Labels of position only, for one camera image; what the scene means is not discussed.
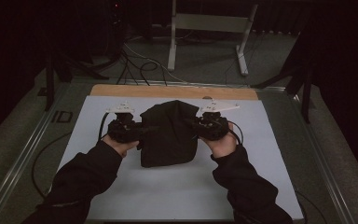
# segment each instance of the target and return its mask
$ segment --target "person's left arm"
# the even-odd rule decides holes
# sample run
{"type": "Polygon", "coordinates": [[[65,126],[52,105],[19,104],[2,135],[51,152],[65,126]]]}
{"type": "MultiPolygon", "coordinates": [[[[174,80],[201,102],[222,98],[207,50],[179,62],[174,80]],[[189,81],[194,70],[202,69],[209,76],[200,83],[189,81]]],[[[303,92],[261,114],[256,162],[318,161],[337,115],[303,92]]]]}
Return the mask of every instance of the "person's left arm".
{"type": "Polygon", "coordinates": [[[23,223],[84,223],[91,199],[112,185],[128,149],[106,136],[87,154],[78,153],[55,175],[51,192],[23,223]]]}

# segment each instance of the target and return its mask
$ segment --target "person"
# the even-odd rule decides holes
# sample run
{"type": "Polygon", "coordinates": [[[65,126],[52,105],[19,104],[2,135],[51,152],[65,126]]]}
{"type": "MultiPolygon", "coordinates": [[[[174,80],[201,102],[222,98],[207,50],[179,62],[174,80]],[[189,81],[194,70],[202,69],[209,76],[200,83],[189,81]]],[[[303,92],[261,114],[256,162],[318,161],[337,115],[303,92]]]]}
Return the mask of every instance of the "person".
{"type": "MultiPolygon", "coordinates": [[[[227,189],[236,223],[293,223],[275,203],[278,190],[257,174],[232,133],[216,141],[202,140],[218,165],[213,178],[227,189]]],[[[87,154],[78,153],[55,175],[46,199],[22,223],[84,223],[92,198],[109,189],[127,151],[138,144],[120,144],[106,135],[87,154]]]]}

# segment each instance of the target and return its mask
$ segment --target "hand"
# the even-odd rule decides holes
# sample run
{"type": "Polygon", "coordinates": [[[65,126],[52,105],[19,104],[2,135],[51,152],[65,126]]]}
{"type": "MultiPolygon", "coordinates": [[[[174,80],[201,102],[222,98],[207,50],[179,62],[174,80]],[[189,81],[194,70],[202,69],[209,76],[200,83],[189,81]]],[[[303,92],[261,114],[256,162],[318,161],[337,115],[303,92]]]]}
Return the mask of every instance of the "hand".
{"type": "MultiPolygon", "coordinates": [[[[233,124],[231,122],[228,123],[228,128],[233,130],[233,124]]],[[[235,148],[237,147],[237,138],[235,138],[234,134],[232,133],[227,133],[223,138],[216,141],[211,141],[202,137],[201,139],[211,149],[215,158],[229,155],[234,152],[235,148]]]]}
{"type": "Polygon", "coordinates": [[[139,141],[130,142],[130,143],[119,143],[112,139],[109,134],[103,137],[103,141],[112,147],[122,158],[127,156],[127,151],[138,146],[139,141]]]}

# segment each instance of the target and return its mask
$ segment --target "forearm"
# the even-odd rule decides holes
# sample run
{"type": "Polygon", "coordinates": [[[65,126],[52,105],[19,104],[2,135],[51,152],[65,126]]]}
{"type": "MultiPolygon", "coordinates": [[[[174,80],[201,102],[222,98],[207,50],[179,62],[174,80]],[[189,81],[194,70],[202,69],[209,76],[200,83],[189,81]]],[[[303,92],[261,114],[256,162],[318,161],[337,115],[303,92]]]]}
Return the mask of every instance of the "forearm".
{"type": "Polygon", "coordinates": [[[51,192],[24,223],[42,219],[46,223],[83,223],[91,199],[112,185],[121,160],[105,142],[87,154],[77,154],[55,175],[51,192]]]}
{"type": "Polygon", "coordinates": [[[228,189],[227,198],[235,211],[236,220],[253,219],[260,223],[293,222],[275,203],[277,188],[257,174],[248,161],[244,147],[237,146],[231,154],[213,160],[218,163],[213,177],[219,185],[228,189]]]}

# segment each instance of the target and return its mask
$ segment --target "white board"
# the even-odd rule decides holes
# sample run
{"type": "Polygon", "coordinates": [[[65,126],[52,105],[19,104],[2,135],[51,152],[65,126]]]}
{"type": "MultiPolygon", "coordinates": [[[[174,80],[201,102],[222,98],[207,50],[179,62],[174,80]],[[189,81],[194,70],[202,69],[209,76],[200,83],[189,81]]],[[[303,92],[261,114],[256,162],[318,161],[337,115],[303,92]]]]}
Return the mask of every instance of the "white board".
{"type": "MultiPolygon", "coordinates": [[[[63,154],[60,168],[76,153],[87,153],[95,146],[101,120],[107,108],[128,101],[135,109],[134,120],[140,122],[139,115],[148,108],[171,100],[180,100],[195,106],[207,103],[207,100],[195,99],[88,96],[63,154]]],[[[251,164],[279,190],[277,205],[292,219],[303,218],[262,102],[226,102],[240,106],[239,109],[222,112],[222,117],[241,127],[243,145],[247,149],[251,164]]],[[[107,124],[115,118],[115,114],[107,117],[103,133],[106,133],[107,124]]],[[[173,166],[143,168],[141,152],[136,149],[129,150],[112,187],[92,200],[88,219],[232,220],[232,208],[226,198],[227,190],[213,179],[212,170],[217,165],[210,155],[211,150],[199,140],[193,161],[173,166]]]]}

